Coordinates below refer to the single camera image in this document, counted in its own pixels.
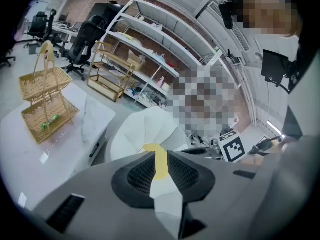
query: wicker basket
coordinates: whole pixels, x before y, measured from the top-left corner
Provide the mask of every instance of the wicker basket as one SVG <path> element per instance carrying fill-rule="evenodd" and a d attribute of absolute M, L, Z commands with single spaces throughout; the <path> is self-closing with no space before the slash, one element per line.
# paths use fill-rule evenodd
<path fill-rule="evenodd" d="M 36 72 L 41 54 L 44 57 L 44 70 Z M 49 62 L 52 62 L 53 68 L 48 69 Z M 57 93 L 67 87 L 71 81 L 70 76 L 61 68 L 56 67 L 52 43 L 46 41 L 37 57 L 33 73 L 21 76 L 19 85 L 22 98 L 25 101 L 37 102 L 43 98 L 43 94 L 48 96 Z"/>
<path fill-rule="evenodd" d="M 21 112 L 32 136 L 38 144 L 47 140 L 53 133 L 70 121 L 79 110 L 59 93 L 49 95 Z M 58 118 L 42 130 L 41 125 L 55 115 Z"/>

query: brick wall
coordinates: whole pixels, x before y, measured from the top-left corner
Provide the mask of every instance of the brick wall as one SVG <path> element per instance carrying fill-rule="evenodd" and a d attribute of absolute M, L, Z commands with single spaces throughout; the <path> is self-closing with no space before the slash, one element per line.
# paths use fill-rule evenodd
<path fill-rule="evenodd" d="M 130 0 L 68 0 L 67 3 L 65 4 L 64 8 L 62 9 L 61 14 L 68 15 L 67 22 L 69 22 L 69 23 L 74 24 L 76 22 L 84 22 L 88 16 L 88 14 L 90 13 L 91 9 L 95 5 L 95 3 L 109 3 L 110 1 L 117 1 L 120 5 L 124 6 Z M 158 1 L 155 1 L 155 0 L 145 0 L 145 1 L 153 3 L 154 5 L 157 5 L 163 9 L 171 12 L 172 14 L 176 15 L 177 17 L 181 18 L 187 24 L 192 26 L 196 31 L 198 31 L 208 41 L 208 43 L 212 47 L 216 47 L 216 44 L 214 43 L 214 41 L 206 34 L 205 31 L 202 30 L 201 27 L 199 27 L 196 23 L 192 22 L 191 20 L 189 20 L 187 17 L 185 17 L 181 13 L 179 13 L 176 10 L 174 10 L 173 8 L 171 8 L 165 4 L 162 4 Z M 126 13 L 135 17 L 139 13 L 139 10 L 135 5 L 132 5 L 129 7 L 129 9 L 127 10 Z M 120 21 L 117 24 L 115 31 L 123 32 L 125 29 L 126 29 L 126 24 Z M 169 31 L 164 30 L 164 32 L 166 32 L 166 34 L 168 34 L 172 38 L 174 38 L 181 45 L 186 47 L 197 59 L 199 59 L 198 56 L 192 51 L 192 49 L 190 49 L 190 47 L 188 47 L 184 42 L 182 42 L 180 39 L 176 38 Z M 169 51 L 167 51 L 165 48 L 158 45 L 154 41 L 150 40 L 146 36 L 136 32 L 132 29 L 130 29 L 128 31 L 128 35 L 131 35 L 131 36 L 137 38 L 145 48 L 151 49 L 160 55 L 165 54 L 164 57 L 165 57 L 166 61 L 168 63 L 173 64 L 175 66 L 175 69 L 178 72 L 181 73 L 181 72 L 187 70 L 187 67 L 185 66 L 185 64 L 183 64 L 172 53 L 170 53 Z M 117 40 L 113 37 L 110 37 L 110 36 L 107 36 L 107 38 L 104 41 L 106 43 L 112 45 L 111 48 L 108 48 L 109 51 L 112 51 L 113 47 L 117 44 Z M 117 56 L 119 56 L 120 58 L 123 58 L 126 60 L 128 58 L 129 50 L 130 50 L 130 48 L 128 46 L 120 43 L 118 48 L 115 51 L 115 54 Z M 137 52 L 136 50 L 133 50 L 133 52 L 138 56 L 140 55 L 139 52 Z M 141 71 L 144 72 L 148 76 L 152 76 L 154 74 L 154 72 L 158 69 L 158 67 L 159 66 L 156 63 L 154 63 L 152 60 L 147 59 L 146 64 Z M 231 71 L 231 74 L 233 76 L 235 76 L 234 72 L 232 70 L 230 70 L 230 71 Z M 165 81 L 168 84 L 172 83 L 173 77 L 165 70 L 160 71 L 159 74 L 157 74 L 155 80 L 156 81 L 159 80 L 161 78 L 161 76 L 165 77 Z M 242 93 L 241 90 L 239 90 L 237 92 L 236 101 L 234 102 L 234 106 L 235 106 L 235 111 L 238 113 L 239 120 L 240 120 L 240 122 L 236 125 L 235 129 L 239 132 L 243 132 L 247 128 L 247 126 L 250 124 L 250 118 L 249 118 L 249 111 L 248 111 L 247 105 L 244 100 L 244 94 Z"/>

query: ceiling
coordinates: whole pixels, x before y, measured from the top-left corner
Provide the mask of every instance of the ceiling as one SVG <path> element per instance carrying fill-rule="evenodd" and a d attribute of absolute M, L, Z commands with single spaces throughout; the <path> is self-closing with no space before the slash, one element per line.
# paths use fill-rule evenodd
<path fill-rule="evenodd" d="M 243 34 L 249 45 L 249 51 L 245 52 L 234 33 L 225 29 L 221 18 L 216 13 L 212 13 L 208 5 L 210 2 L 221 0 L 158 0 L 167 4 L 191 20 L 196 21 L 196 16 L 203 11 L 203 15 L 198 18 L 198 23 L 210 34 L 216 44 L 223 51 L 231 50 L 236 57 L 242 57 L 245 64 L 244 71 L 247 74 L 255 110 L 260 121 L 270 119 L 282 129 L 287 105 L 288 94 L 272 83 L 267 84 L 261 76 L 262 61 L 256 57 L 256 53 L 263 54 L 263 50 L 269 50 L 289 57 L 290 61 L 295 60 L 298 49 L 298 39 L 282 38 L 276 35 L 254 34 L 249 29 L 243 29 L 237 24 L 239 31 Z"/>

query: gray floor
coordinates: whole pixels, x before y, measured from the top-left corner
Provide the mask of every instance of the gray floor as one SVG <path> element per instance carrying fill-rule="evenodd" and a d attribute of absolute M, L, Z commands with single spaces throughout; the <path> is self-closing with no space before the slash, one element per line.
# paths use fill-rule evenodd
<path fill-rule="evenodd" d="M 16 61 L 13 61 L 12 59 L 10 60 L 12 65 L 11 67 L 0 67 L 0 121 L 24 102 L 21 98 L 18 79 L 20 76 L 30 74 L 34 71 L 37 55 L 29 55 L 29 49 L 24 49 L 24 45 L 25 43 L 17 44 L 13 49 L 13 53 L 11 55 L 8 54 L 8 56 L 16 56 Z M 55 64 L 57 67 L 65 67 L 69 62 L 59 57 L 55 58 Z M 42 65 L 43 64 L 40 64 L 37 70 L 43 70 L 43 68 L 41 68 Z M 85 73 L 88 72 L 89 67 L 86 66 Z M 127 96 L 118 99 L 118 101 L 114 103 L 110 99 L 88 87 L 87 81 L 81 81 L 80 76 L 77 74 L 70 72 L 69 75 L 78 87 L 116 113 L 115 118 L 108 126 L 106 133 L 107 140 L 111 137 L 115 129 L 117 129 L 130 114 L 144 109 L 142 105 L 138 103 L 134 104 L 133 99 Z M 101 149 L 97 158 L 93 162 L 94 165 L 103 163 L 104 151 L 105 147 Z"/>

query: person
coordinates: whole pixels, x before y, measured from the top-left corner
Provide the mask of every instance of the person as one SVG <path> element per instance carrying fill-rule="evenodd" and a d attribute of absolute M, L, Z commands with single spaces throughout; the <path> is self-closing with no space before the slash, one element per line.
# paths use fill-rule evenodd
<path fill-rule="evenodd" d="M 296 60 L 286 74 L 290 92 L 302 79 L 320 47 L 315 21 L 316 1 L 228 0 L 230 15 L 244 28 L 258 29 L 263 35 L 299 38 Z"/>

